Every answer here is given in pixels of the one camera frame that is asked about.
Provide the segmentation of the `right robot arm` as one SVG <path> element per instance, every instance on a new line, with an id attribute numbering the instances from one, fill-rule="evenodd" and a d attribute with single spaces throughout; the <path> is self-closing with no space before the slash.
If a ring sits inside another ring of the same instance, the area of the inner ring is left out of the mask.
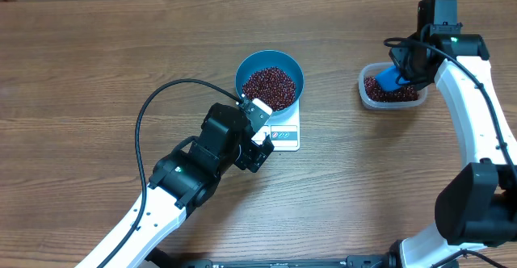
<path id="1" fill-rule="evenodd" d="M 446 267 L 466 254 L 516 239 L 516 139 L 498 102 L 489 52 L 464 34 L 457 0 L 422 0 L 418 27 L 385 45 L 401 76 L 442 94 L 460 146 L 462 169 L 435 201 L 431 226 L 393 245 L 400 267 Z"/>

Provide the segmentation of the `blue measuring scoop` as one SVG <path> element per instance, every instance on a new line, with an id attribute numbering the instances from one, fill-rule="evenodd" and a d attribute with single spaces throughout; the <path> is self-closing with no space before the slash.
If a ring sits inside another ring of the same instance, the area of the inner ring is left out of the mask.
<path id="1" fill-rule="evenodd" d="M 394 65 L 378 73 L 375 79 L 379 87 L 385 92 L 399 90 L 409 83 Z"/>

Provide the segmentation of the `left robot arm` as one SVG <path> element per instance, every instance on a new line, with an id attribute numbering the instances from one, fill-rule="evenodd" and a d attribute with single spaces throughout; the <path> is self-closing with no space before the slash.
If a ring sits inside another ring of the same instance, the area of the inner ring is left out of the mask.
<path id="1" fill-rule="evenodd" d="M 270 138 L 253 136 L 273 111 L 259 99 L 237 107 L 216 103 L 191 136 L 153 168 L 139 202 L 81 261 L 80 267 L 138 267 L 151 251 L 214 193 L 225 171 L 235 165 L 257 172 L 274 149 Z"/>

